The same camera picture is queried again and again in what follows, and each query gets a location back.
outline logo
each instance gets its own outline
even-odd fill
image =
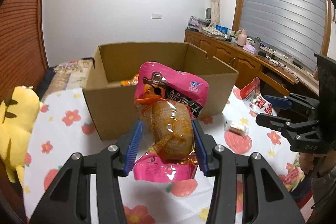
[[[197,82],[190,82],[191,86],[188,88],[189,90],[193,92],[199,92],[200,88],[199,85],[203,85],[203,83],[197,83]]]

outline orange snack bag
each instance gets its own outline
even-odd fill
[[[155,102],[151,129],[155,144],[151,148],[163,160],[183,160],[193,149],[194,132],[186,105],[173,101]]]

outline window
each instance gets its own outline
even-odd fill
[[[328,47],[328,0],[237,0],[233,29],[245,29],[314,71],[314,53]]]

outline snack wrapper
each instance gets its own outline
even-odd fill
[[[136,161],[133,168],[136,180],[151,182],[175,182],[195,177],[195,164],[167,164],[154,153],[147,152]]]
[[[201,113],[208,90],[205,80],[190,73],[156,62],[140,67],[134,104],[142,131],[152,136],[152,145],[134,165],[136,180],[166,182],[194,177],[197,161],[191,120]]]
[[[132,79],[130,79],[130,80],[122,80],[120,83],[121,83],[122,86],[137,85],[138,84],[138,78],[139,78],[139,74],[137,73],[136,75],[133,76]]]
[[[260,80],[258,77],[254,78],[251,83],[240,90],[240,96],[244,104],[253,112],[257,114],[265,113],[273,116],[277,115],[272,104],[261,96]]]
[[[247,136],[249,134],[249,128],[242,125],[240,122],[234,122],[231,120],[226,120],[224,125],[225,131],[231,131],[239,136]]]

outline cardboard box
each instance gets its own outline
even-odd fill
[[[201,117],[220,113],[238,72],[216,57],[188,43],[126,42],[101,45],[96,50],[83,90],[92,120],[102,140],[119,138],[139,119],[133,104],[135,86],[120,86],[147,61],[200,76],[209,83]]]

